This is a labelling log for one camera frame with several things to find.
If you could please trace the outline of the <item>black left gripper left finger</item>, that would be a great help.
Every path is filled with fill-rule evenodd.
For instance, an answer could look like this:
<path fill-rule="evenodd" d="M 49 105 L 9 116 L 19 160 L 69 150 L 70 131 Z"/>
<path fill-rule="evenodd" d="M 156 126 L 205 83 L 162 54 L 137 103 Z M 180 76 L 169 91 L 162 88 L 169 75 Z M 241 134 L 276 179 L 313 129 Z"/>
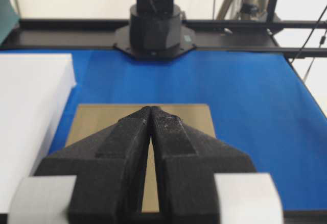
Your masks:
<path fill-rule="evenodd" d="M 76 176 L 69 223 L 119 223 L 141 212 L 151 108 L 43 158 L 35 176 Z"/>

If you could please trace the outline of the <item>black right robot arm base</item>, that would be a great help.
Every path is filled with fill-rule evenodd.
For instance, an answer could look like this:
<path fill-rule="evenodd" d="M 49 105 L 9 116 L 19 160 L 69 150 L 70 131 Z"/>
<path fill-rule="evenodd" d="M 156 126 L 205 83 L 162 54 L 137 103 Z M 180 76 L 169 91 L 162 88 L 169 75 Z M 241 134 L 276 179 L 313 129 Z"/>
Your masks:
<path fill-rule="evenodd" d="M 174 0 L 136 0 L 127 26 L 115 31 L 115 48 L 138 59 L 172 59 L 196 48 Z"/>

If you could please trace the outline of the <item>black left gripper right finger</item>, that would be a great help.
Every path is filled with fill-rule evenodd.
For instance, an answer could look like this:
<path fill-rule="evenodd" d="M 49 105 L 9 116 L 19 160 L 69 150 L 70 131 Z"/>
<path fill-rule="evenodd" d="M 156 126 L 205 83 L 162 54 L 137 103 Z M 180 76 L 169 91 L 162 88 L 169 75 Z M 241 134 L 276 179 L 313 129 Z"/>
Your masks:
<path fill-rule="evenodd" d="M 160 212 L 170 223 L 217 223 L 214 174 L 256 172 L 251 157 L 160 107 L 151 123 Z"/>

